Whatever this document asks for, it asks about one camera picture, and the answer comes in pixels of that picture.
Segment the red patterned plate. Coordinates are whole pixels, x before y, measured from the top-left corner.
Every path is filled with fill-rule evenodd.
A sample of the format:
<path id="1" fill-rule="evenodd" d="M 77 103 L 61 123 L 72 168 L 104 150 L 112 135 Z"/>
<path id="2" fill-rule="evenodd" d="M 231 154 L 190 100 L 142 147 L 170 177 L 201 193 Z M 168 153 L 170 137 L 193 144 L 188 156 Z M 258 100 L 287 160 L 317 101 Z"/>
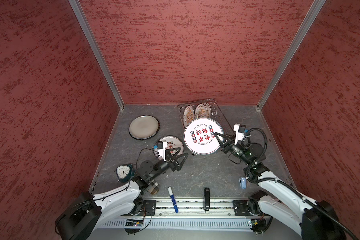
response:
<path id="1" fill-rule="evenodd" d="M 187 148 L 197 155 L 210 155 L 220 148 L 214 132 L 223 134 L 222 126 L 215 120 L 199 118 L 190 122 L 184 131 Z"/>

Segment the orange striped front plate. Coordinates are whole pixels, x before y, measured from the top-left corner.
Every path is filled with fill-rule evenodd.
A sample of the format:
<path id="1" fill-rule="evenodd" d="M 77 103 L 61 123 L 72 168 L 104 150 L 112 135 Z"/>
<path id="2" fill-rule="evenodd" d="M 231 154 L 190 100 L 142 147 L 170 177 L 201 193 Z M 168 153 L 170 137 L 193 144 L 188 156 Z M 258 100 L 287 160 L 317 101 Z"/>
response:
<path id="1" fill-rule="evenodd" d="M 184 128 L 195 119 L 195 111 L 192 106 L 186 106 L 184 113 L 183 113 L 183 125 Z"/>

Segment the orange striped plate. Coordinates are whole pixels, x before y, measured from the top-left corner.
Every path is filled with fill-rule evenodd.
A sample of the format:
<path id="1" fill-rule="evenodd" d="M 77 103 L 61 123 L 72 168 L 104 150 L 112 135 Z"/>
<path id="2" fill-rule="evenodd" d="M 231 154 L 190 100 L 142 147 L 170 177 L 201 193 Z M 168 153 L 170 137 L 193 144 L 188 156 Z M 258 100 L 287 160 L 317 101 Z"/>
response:
<path id="1" fill-rule="evenodd" d="M 199 104 L 196 107 L 195 110 L 195 119 L 198 118 L 211 118 L 212 117 L 212 110 L 209 104 L 207 103 L 202 103 Z"/>
<path id="2" fill-rule="evenodd" d="M 195 119 L 195 111 L 192 106 L 186 106 L 184 113 L 183 113 L 183 125 L 184 128 Z"/>

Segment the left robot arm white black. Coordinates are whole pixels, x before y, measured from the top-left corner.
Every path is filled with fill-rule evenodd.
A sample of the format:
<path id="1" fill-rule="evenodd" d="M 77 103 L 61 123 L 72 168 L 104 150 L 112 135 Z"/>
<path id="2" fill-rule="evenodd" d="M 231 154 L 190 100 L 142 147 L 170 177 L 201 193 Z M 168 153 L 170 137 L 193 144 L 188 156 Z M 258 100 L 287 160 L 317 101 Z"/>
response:
<path id="1" fill-rule="evenodd" d="M 148 214 L 142 195 L 153 194 L 160 187 L 155 178 L 167 170 L 180 171 L 189 156 L 181 154 L 180 148 L 165 150 L 164 154 L 156 164 L 142 162 L 135 175 L 116 189 L 96 195 L 88 191 L 81 193 L 56 219 L 56 234 L 63 240 L 86 240 L 95 229 L 113 218 Z"/>

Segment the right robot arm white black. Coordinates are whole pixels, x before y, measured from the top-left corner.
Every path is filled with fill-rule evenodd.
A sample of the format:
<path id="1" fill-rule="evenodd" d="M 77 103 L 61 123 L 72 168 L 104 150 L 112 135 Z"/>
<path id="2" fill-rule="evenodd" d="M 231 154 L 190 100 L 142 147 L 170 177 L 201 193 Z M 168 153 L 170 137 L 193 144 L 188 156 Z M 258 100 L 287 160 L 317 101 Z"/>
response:
<path id="1" fill-rule="evenodd" d="M 262 188 L 248 200 L 252 215 L 267 214 L 295 231 L 303 240 L 345 240 L 351 233 L 339 222 L 334 208 L 318 202 L 280 180 L 262 163 L 268 141 L 263 145 L 249 143 L 243 147 L 233 136 L 214 133 L 222 151 L 247 164 L 248 182 Z"/>

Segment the blue white marker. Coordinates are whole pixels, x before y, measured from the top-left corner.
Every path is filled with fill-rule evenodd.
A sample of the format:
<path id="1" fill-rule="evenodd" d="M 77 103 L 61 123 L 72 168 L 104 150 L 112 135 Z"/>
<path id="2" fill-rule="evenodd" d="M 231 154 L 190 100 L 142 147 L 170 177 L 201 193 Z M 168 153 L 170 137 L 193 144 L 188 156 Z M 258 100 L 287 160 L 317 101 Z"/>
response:
<path id="1" fill-rule="evenodd" d="M 171 198 L 175 213 L 178 213 L 179 209 L 178 209 L 178 206 L 177 206 L 177 202 L 176 202 L 172 187 L 168 187 L 168 192 L 169 192 L 169 195 L 170 195 L 170 198 Z"/>

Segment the plaid glasses case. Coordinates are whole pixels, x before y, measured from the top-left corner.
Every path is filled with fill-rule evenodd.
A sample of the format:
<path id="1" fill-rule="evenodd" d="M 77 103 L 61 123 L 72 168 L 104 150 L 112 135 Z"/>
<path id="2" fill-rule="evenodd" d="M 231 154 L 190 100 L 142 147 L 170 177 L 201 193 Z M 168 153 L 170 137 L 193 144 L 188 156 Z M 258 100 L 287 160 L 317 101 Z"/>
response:
<path id="1" fill-rule="evenodd" d="M 156 195 L 160 190 L 160 184 L 156 180 L 151 180 L 148 182 L 148 186 L 146 188 L 145 193 Z"/>

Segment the light blue small bottle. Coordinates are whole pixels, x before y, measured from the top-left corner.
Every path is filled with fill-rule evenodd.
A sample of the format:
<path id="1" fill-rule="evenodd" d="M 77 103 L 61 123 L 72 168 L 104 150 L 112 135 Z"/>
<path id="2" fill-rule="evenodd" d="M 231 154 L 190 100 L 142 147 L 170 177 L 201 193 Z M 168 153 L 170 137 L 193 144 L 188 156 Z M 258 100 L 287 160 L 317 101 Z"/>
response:
<path id="1" fill-rule="evenodd" d="M 240 177 L 239 178 L 239 183 L 240 183 L 240 188 L 241 189 L 246 189 L 247 188 L 247 179 L 245 177 Z"/>

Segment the black remote stick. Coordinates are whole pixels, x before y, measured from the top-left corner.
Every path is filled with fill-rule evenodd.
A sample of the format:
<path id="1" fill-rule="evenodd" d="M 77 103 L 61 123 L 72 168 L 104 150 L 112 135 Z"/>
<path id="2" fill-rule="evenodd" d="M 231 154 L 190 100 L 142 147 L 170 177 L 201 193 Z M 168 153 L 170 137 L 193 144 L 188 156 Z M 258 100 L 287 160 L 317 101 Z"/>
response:
<path id="1" fill-rule="evenodd" d="M 210 200 L 210 189 L 204 188 L 204 200 L 203 200 L 203 209 L 204 211 L 209 211 L 211 206 L 211 200 Z"/>

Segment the green alarm clock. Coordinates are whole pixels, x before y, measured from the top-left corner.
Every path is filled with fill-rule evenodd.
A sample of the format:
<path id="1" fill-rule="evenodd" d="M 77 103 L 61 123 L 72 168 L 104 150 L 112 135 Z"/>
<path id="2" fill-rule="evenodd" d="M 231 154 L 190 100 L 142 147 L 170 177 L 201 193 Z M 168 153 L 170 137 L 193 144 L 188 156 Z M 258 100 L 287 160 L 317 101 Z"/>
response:
<path id="1" fill-rule="evenodd" d="M 127 183 L 135 175 L 135 170 L 132 164 L 120 165 L 116 168 L 116 174 L 119 182 Z"/>

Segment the aluminium front rail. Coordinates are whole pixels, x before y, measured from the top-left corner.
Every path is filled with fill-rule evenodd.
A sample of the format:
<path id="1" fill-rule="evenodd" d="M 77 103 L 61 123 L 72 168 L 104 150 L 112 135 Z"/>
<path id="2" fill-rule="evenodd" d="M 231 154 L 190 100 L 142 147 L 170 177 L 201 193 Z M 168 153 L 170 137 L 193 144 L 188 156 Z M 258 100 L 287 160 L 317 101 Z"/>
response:
<path id="1" fill-rule="evenodd" d="M 131 191 L 127 191 L 125 193 L 121 193 L 114 196 L 105 196 L 105 195 L 89 195 L 87 199 L 76 199 L 74 203 L 72 203 L 67 210 L 68 211 L 76 211 L 82 208 L 88 209 L 93 206 L 96 209 L 101 211 L 101 216 L 106 218 L 108 215 L 110 216 L 122 216 L 130 214 L 133 207 L 135 206 L 134 200 L 142 198 L 139 195 L 133 195 Z M 171 198 L 169 199 L 148 199 L 148 200 L 156 200 L 156 210 L 164 209 L 171 210 L 174 209 Z M 271 204 L 272 206 L 279 206 L 282 209 L 285 209 L 287 212 L 292 211 L 292 215 L 296 215 L 299 218 L 307 211 L 310 210 L 317 205 L 314 203 L 314 200 L 309 199 L 308 197 L 293 198 L 291 201 L 285 200 L 282 204 L 278 201 L 275 201 L 270 196 L 263 195 L 261 197 L 251 196 L 248 200 L 255 200 L 260 205 L 260 209 L 265 214 L 271 214 L 275 216 L 276 214 L 271 211 L 266 210 L 266 203 Z M 177 206 L 180 212 L 185 211 L 204 211 L 203 209 L 203 199 L 176 199 Z M 233 209 L 233 200 L 229 199 L 212 199 L 210 210 L 223 210 L 223 209 Z"/>

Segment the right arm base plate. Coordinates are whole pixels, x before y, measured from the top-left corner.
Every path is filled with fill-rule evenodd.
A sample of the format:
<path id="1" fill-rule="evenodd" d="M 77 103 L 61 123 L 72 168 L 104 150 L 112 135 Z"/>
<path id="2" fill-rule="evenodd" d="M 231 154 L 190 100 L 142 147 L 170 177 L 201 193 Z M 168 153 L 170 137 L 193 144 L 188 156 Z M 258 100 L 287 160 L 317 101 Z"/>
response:
<path id="1" fill-rule="evenodd" d="M 235 216 L 248 218 L 270 218 L 270 215 L 263 213 L 260 205 L 255 200 L 233 200 Z"/>

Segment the right corner aluminium post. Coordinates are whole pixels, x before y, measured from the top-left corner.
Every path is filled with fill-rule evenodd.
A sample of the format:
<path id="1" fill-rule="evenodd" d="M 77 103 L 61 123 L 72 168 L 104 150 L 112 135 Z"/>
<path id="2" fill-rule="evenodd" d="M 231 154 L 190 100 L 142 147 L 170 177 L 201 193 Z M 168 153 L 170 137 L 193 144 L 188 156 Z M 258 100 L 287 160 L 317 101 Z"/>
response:
<path id="1" fill-rule="evenodd" d="M 278 81 L 282 77 L 284 71 L 286 70 L 290 61 L 294 57 L 296 51 L 298 50 L 299 46 L 303 42 L 305 36 L 307 35 L 308 31 L 310 30 L 312 24 L 314 23 L 315 19 L 319 15 L 319 13 L 320 13 L 322 7 L 325 5 L 325 3 L 326 3 L 326 0 L 314 0 L 313 1 L 306 16 L 304 17 L 299 29 L 297 30 L 291 44 L 289 45 L 281 63 L 279 64 L 274 76 L 272 77 L 266 91 L 264 92 L 263 96 L 261 97 L 261 99 L 259 100 L 259 102 L 257 104 L 257 109 L 259 112 L 262 111 L 262 109 L 265 106 L 272 91 L 276 87 Z"/>

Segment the corner aluminium post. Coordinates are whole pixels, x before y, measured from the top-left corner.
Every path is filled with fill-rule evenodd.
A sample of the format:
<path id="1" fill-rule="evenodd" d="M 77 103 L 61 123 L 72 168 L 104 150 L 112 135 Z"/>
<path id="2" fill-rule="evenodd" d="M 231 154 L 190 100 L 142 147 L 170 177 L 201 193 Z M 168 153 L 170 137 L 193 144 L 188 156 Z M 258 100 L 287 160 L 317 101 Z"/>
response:
<path id="1" fill-rule="evenodd" d="M 262 111 L 262 109 L 265 106 L 272 91 L 276 87 L 278 81 L 282 77 L 284 71 L 286 70 L 290 61 L 294 57 L 296 51 L 298 50 L 299 46 L 303 42 L 305 36 L 307 35 L 308 31 L 310 30 L 312 24 L 314 23 L 315 19 L 319 15 L 319 13 L 320 13 L 322 7 L 325 5 L 325 3 L 326 3 L 326 0 L 314 0 L 313 1 L 306 16 L 304 17 L 299 29 L 297 30 L 291 44 L 289 45 L 281 63 L 279 64 L 274 76 L 272 77 L 266 91 L 264 92 L 263 96 L 261 97 L 261 99 L 259 100 L 259 102 L 257 104 L 257 109 L 259 112 Z"/>
<path id="2" fill-rule="evenodd" d="M 96 38 L 93 34 L 93 31 L 91 30 L 90 24 L 85 16 L 84 10 L 80 4 L 80 1 L 78 0 L 69 0 L 70 6 L 74 11 L 74 14 L 81 26 L 81 29 L 93 51 L 93 54 L 100 66 L 100 69 L 114 95 L 115 100 L 118 103 L 118 106 L 121 110 L 125 108 L 125 103 L 121 97 L 121 94 L 116 86 L 116 83 L 114 81 L 114 78 L 111 74 L 111 71 L 105 61 L 105 58 L 101 52 L 101 49 L 96 41 Z"/>

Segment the left corner aluminium post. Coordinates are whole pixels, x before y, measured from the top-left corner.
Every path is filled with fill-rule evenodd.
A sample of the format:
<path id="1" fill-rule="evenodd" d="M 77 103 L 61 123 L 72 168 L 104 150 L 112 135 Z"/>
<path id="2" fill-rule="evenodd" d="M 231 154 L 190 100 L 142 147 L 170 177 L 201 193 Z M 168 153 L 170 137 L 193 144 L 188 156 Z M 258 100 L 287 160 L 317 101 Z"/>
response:
<path id="1" fill-rule="evenodd" d="M 114 95 L 115 100 L 118 103 L 118 106 L 121 110 L 125 108 L 125 103 L 121 97 L 121 94 L 116 86 L 116 83 L 114 81 L 114 78 L 111 74 L 111 71 L 105 61 L 105 58 L 101 52 L 101 49 L 96 41 L 96 38 L 93 34 L 93 31 L 91 30 L 90 24 L 85 16 L 84 10 L 80 4 L 80 1 L 78 0 L 69 0 L 70 6 L 74 11 L 74 14 L 81 26 L 81 29 L 93 51 L 93 54 L 100 66 L 100 69 Z"/>

